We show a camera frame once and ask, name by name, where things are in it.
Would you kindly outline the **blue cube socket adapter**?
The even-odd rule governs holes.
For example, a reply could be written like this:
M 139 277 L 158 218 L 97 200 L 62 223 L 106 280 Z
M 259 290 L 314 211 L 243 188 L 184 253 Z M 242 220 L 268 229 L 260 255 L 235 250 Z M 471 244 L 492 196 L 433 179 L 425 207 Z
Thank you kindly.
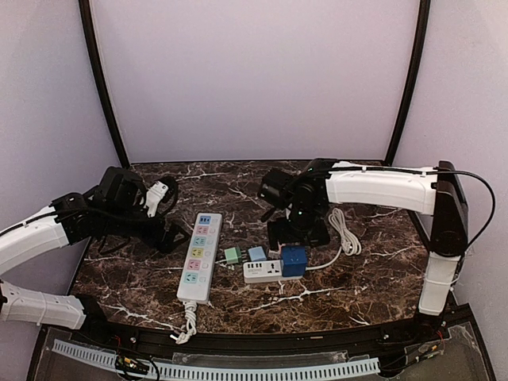
M 307 266 L 307 255 L 304 246 L 283 246 L 280 251 L 280 259 L 283 278 L 304 276 Z

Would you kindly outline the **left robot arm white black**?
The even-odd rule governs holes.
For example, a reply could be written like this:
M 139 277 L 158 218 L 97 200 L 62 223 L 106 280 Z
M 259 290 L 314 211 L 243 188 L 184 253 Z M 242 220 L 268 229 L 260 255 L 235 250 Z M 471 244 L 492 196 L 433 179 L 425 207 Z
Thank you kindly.
M 163 196 L 101 196 L 71 193 L 54 200 L 33 216 L 1 232 L 1 272 L 52 250 L 88 238 L 135 237 L 163 254 L 190 235 L 168 224 L 157 211 Z M 1 282 L 2 321 L 26 321 L 79 330 L 102 310 L 87 296 L 48 294 Z

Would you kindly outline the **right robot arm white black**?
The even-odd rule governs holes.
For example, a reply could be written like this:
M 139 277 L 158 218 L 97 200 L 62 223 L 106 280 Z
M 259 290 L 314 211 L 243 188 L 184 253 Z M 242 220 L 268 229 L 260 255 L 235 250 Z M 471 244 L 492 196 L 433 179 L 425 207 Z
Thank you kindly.
M 468 236 L 468 203 L 453 164 L 402 168 L 312 160 L 292 175 L 272 168 L 258 195 L 271 205 L 261 218 L 269 246 L 299 243 L 310 247 L 330 242 L 324 217 L 332 204 L 357 203 L 393 207 L 432 217 L 429 260 L 418 312 L 438 316 L 473 239 Z

